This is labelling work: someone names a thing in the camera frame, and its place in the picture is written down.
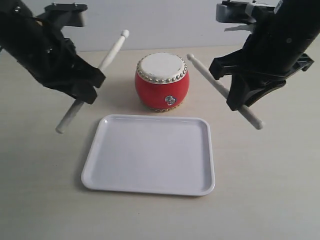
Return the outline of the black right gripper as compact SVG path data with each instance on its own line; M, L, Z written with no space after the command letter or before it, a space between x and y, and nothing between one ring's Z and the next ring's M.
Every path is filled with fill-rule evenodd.
M254 32L242 49L215 57L208 70L215 80L231 75L226 103L237 111L284 87L297 71L307 71L314 61L305 51L313 41L310 32Z

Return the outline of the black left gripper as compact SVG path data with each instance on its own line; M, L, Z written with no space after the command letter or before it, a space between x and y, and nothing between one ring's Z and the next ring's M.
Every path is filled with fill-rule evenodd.
M70 14L18 15L14 18L14 57L44 87L93 104L106 76L77 55L65 26L75 26Z

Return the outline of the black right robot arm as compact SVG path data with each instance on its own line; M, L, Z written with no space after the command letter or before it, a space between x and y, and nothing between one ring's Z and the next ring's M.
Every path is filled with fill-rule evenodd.
M226 102L232 111L253 105L313 64L306 50L320 33L317 0L281 0L276 6L224 0L215 18L250 32L241 49L214 58L209 67L216 80L231 76Z

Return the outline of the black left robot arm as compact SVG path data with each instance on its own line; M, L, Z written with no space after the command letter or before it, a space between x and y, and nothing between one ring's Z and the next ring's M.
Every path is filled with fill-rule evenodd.
M52 3L40 15L21 0L0 2L0 47L46 88L93 104L105 75L82 59L62 28L83 27L81 3Z

